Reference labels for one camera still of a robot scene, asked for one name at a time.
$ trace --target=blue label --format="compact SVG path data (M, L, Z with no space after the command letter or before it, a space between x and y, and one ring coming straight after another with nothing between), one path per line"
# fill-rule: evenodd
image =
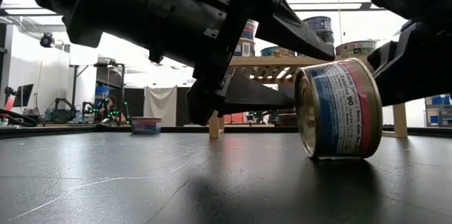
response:
M321 140L316 143L322 153L334 154L338 147L339 133L337 108L331 82L325 76L325 69L321 66L310 69L310 72L314 78L320 102Z

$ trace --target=security camera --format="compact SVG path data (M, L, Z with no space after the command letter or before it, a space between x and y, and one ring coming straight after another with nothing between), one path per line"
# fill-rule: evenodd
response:
M55 39L52 37L51 33L44 33L41 38L40 45L45 48L52 48L55 46Z

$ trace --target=black cable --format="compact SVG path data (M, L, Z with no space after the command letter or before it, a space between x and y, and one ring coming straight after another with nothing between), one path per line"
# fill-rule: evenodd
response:
M0 114L7 114L8 116L6 118L8 118L8 120L12 124L17 124L17 125L26 126L26 127L36 127L37 126L37 122L34 119L31 119L25 115L18 114L16 112L12 112L12 111L8 111L8 110L4 110L4 109L0 108ZM29 123L21 122L16 118L22 119Z

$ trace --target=black table surface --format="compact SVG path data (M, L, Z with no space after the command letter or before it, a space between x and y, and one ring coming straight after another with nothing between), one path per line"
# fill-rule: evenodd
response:
M298 134L0 141L0 223L452 223L452 139L312 162Z

